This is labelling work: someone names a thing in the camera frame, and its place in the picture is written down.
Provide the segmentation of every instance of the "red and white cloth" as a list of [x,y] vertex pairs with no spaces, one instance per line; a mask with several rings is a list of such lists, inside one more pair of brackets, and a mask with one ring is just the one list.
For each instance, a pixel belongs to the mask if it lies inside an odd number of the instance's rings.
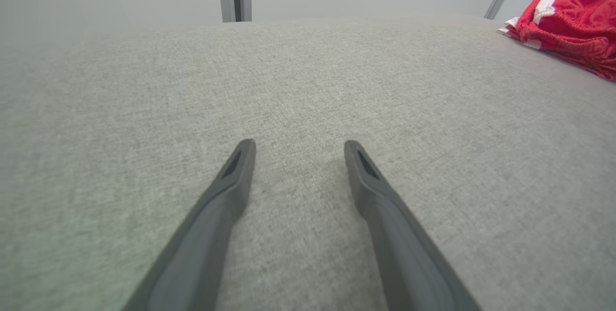
[[616,0],[535,0],[505,34],[616,81]]

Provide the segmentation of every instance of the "red towel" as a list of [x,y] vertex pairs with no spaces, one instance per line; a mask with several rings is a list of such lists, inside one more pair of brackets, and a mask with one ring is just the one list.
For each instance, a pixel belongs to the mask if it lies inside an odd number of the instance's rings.
[[500,33],[616,81],[616,0],[535,0]]

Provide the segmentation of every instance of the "gray fabric surface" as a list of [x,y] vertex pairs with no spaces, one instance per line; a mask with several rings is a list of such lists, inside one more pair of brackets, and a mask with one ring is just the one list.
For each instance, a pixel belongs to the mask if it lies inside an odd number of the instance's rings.
[[239,140],[219,310],[382,310],[358,140],[486,310],[616,309],[616,86],[460,17],[0,56],[3,310],[117,310]]

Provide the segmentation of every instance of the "red cloth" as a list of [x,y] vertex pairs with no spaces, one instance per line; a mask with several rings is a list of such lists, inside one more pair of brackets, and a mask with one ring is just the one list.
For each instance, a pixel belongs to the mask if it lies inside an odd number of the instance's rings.
[[616,81],[616,0],[535,0],[502,33]]

